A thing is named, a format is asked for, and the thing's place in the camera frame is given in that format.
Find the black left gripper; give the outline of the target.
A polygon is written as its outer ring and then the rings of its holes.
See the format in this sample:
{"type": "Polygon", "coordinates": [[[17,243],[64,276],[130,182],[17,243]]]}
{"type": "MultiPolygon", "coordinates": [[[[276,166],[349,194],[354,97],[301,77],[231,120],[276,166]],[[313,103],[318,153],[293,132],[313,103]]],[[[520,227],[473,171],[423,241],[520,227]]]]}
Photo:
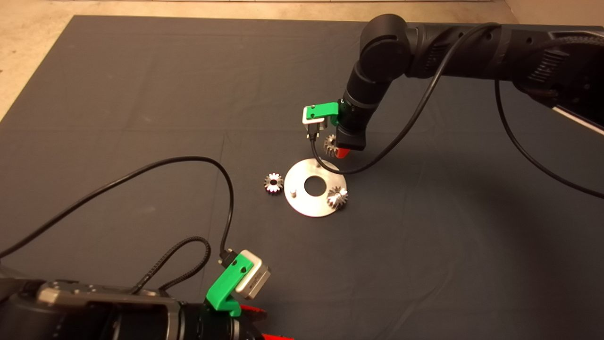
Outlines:
{"type": "Polygon", "coordinates": [[[294,340],[276,334],[261,333],[255,323],[264,321],[268,313],[258,307],[240,304],[240,316],[215,311],[209,304],[182,304],[180,340],[294,340]]]}

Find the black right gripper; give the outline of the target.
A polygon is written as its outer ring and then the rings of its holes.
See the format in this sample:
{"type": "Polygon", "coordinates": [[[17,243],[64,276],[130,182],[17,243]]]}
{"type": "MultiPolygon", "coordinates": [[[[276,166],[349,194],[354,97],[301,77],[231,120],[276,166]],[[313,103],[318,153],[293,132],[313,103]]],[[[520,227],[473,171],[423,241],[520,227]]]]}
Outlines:
{"type": "Polygon", "coordinates": [[[351,150],[364,151],[367,140],[366,131],[369,115],[364,113],[339,113],[336,128],[335,157],[344,159],[351,150]]]}

